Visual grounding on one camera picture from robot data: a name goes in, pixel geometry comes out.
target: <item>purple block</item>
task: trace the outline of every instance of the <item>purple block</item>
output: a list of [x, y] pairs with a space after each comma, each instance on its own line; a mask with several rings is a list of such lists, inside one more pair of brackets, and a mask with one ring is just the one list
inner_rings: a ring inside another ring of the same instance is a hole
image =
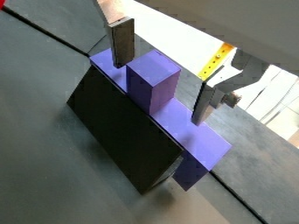
[[187, 150], [183, 152], [182, 157], [183, 161], [173, 175], [173, 178], [182, 186], [182, 189], [189, 191], [195, 183], [209, 173], [209, 169]]
[[[106, 50], [90, 59], [121, 90], [127, 93], [127, 70], [114, 67], [111, 50]], [[232, 145], [206, 122], [201, 126], [193, 123], [193, 112], [175, 98], [151, 114], [151, 117], [186, 149], [182, 164], [173, 177], [187, 191], [221, 161]]]
[[127, 93], [147, 114], [173, 98], [182, 69], [157, 50], [126, 66]]

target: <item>purple cube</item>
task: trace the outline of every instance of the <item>purple cube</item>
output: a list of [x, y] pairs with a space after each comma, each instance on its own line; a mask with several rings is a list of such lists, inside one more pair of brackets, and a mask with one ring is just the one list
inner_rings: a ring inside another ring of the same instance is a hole
[[181, 71], [157, 50], [127, 64], [127, 93], [147, 114], [154, 114], [174, 98]]

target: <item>purple base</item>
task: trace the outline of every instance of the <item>purple base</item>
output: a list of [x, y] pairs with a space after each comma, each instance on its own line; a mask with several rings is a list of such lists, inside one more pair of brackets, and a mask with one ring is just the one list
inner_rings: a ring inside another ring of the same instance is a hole
[[[127, 93], [127, 69], [114, 67], [111, 50], [107, 49], [90, 60]], [[187, 150], [183, 153], [185, 160], [174, 174], [174, 179], [182, 188], [189, 190], [221, 161], [232, 145], [206, 123], [198, 127], [191, 122], [193, 112], [175, 98], [151, 114], [151, 117]]]

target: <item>yellow ruler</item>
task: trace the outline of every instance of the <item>yellow ruler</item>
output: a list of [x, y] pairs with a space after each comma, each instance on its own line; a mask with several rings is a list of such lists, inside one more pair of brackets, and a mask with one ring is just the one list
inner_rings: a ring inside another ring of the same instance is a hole
[[198, 76], [203, 81], [206, 81], [216, 71], [217, 67], [220, 66], [221, 62], [226, 59], [226, 56], [229, 55], [230, 51], [234, 49], [234, 46], [229, 43], [224, 43], [222, 47], [220, 48], [218, 52], [213, 55], [210, 62], [205, 66], [205, 68], [201, 70]]

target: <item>gray table surface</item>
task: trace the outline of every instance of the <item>gray table surface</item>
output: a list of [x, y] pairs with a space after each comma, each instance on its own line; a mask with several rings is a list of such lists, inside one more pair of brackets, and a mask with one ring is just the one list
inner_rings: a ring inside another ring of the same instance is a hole
[[142, 196], [66, 102], [87, 57], [0, 12], [0, 223], [260, 223], [212, 175]]
[[[185, 209], [186, 204], [175, 204], [178, 197], [190, 197], [185, 203], [197, 204], [191, 197], [199, 200], [199, 195], [205, 195], [230, 223], [253, 223], [248, 210], [210, 175], [190, 192], [182, 192], [170, 180], [150, 198], [141, 198], [66, 106], [90, 68], [89, 59], [6, 13], [0, 17], [0, 221], [185, 223], [182, 218], [174, 218], [174, 213], [170, 215], [170, 210], [158, 208], [175, 205]], [[153, 49], [139, 40], [137, 55]], [[93, 53], [107, 46], [105, 38]], [[199, 80], [183, 69], [177, 97], [189, 108], [199, 87]], [[269, 223], [298, 223], [297, 148], [241, 108], [222, 107], [208, 124], [233, 144], [214, 169], [220, 178]], [[197, 215], [182, 215], [185, 219], [190, 216]]]

